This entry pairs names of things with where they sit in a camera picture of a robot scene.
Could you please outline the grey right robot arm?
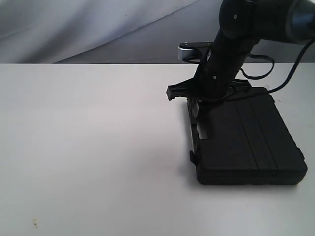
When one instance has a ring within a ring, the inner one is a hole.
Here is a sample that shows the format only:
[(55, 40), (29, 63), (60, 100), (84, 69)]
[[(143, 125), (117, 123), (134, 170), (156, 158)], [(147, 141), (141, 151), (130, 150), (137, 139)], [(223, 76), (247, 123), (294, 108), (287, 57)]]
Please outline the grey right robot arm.
[(315, 41), (315, 3), (312, 0), (225, 0), (220, 6), (219, 31), (212, 42), (181, 43), (182, 61), (196, 63), (191, 79), (171, 85), (169, 100), (186, 97), (225, 99), (238, 85), (237, 74), (261, 40), (301, 44)]

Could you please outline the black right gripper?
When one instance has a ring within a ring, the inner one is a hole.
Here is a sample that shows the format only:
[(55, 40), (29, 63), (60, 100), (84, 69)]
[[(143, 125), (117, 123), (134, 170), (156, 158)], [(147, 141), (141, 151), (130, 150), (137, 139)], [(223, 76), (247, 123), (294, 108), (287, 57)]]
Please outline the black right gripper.
[(169, 85), (166, 95), (169, 101), (196, 95), (198, 98), (233, 98), (241, 92), (252, 88), (248, 80), (235, 79), (246, 57), (258, 43), (258, 39), (251, 36), (231, 39), (220, 30), (210, 48), (210, 57), (196, 81), (194, 78)]

